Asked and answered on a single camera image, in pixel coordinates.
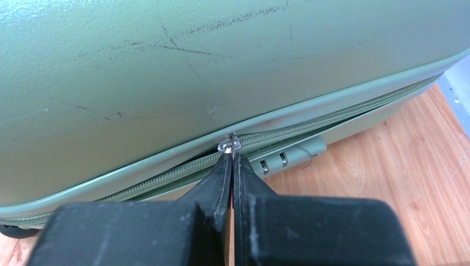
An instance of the suitcase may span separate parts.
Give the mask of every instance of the suitcase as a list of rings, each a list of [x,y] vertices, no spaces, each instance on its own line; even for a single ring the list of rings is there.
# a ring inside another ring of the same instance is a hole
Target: suitcase
[[[232,133],[262,177],[321,156],[469,54],[468,13],[465,0],[4,1],[0,224],[174,200]]]

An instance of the zipper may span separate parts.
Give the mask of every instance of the zipper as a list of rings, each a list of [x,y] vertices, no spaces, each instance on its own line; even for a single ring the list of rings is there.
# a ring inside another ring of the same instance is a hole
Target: zipper
[[[282,127],[280,129],[273,129],[269,131],[263,131],[252,134],[245,134],[238,136],[239,144],[241,145],[240,152],[249,154],[259,149],[274,145],[280,141],[284,141],[291,137],[295,137],[309,131],[321,129],[322,127],[329,126],[331,124],[352,119],[365,112],[372,111],[373,109],[379,108],[383,105],[398,100],[413,91],[416,91],[423,87],[423,84],[430,83],[438,76],[423,80],[419,83],[410,85],[400,90],[393,91],[385,94],[381,97],[371,99],[361,104],[353,105],[349,108],[345,108],[336,112],[332,112],[320,117],[316,117],[305,122],[300,122],[294,125]],[[154,190],[161,186],[167,185],[171,182],[177,181],[183,177],[191,175],[193,173],[202,171],[209,167],[212,167],[220,157],[220,153],[217,151],[217,146],[212,147],[197,156],[193,157],[168,171],[152,177],[144,182],[138,183],[134,186],[126,188],[125,190],[119,191],[107,197],[97,200],[98,202],[120,202],[132,199],[138,195]],[[21,227],[42,227],[47,223],[52,212],[16,219],[0,219],[0,224],[21,226]]]

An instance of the suitcase foot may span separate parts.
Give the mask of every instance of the suitcase foot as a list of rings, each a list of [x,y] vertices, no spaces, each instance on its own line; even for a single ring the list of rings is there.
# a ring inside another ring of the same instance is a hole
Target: suitcase foot
[[[0,233],[6,237],[22,239],[35,236],[39,232],[39,229],[21,229],[16,226],[4,226],[0,225]]]

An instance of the metal zipper slider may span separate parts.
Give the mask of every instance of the metal zipper slider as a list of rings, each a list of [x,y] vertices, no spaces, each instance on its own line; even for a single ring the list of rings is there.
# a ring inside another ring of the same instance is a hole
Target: metal zipper slider
[[[237,135],[231,134],[230,137],[226,138],[217,145],[217,150],[224,154],[234,154],[238,149],[241,149],[242,145]]]

